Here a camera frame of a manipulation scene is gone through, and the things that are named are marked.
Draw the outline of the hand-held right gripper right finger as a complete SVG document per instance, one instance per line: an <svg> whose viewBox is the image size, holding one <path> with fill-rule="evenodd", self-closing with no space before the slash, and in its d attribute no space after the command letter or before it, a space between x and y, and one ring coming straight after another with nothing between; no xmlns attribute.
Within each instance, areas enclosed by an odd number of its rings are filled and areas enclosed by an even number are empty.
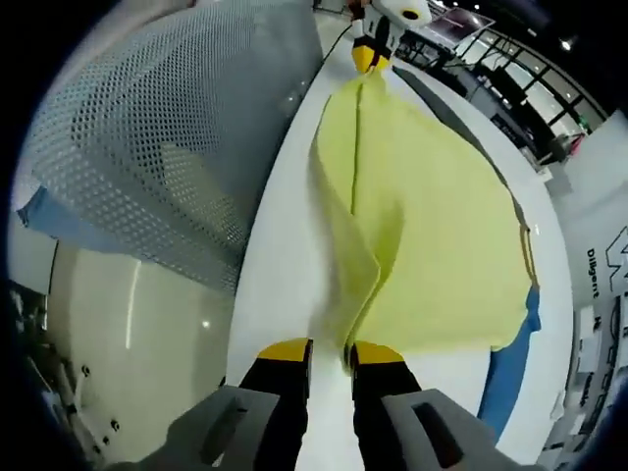
<svg viewBox="0 0 628 471"><path fill-rule="evenodd" d="M538 470L497 449L489 427L436 390L422 390L393 349L350 350L353 427L366 470Z"/></svg>

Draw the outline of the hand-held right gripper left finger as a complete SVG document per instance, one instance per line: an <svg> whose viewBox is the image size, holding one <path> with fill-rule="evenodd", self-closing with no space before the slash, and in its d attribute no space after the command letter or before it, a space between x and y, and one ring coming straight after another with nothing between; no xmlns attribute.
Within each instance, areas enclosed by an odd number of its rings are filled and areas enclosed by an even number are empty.
<svg viewBox="0 0 628 471"><path fill-rule="evenodd" d="M274 343L239 385L224 384L177 418L165 442L110 470L293 470L308 423L313 340Z"/></svg>

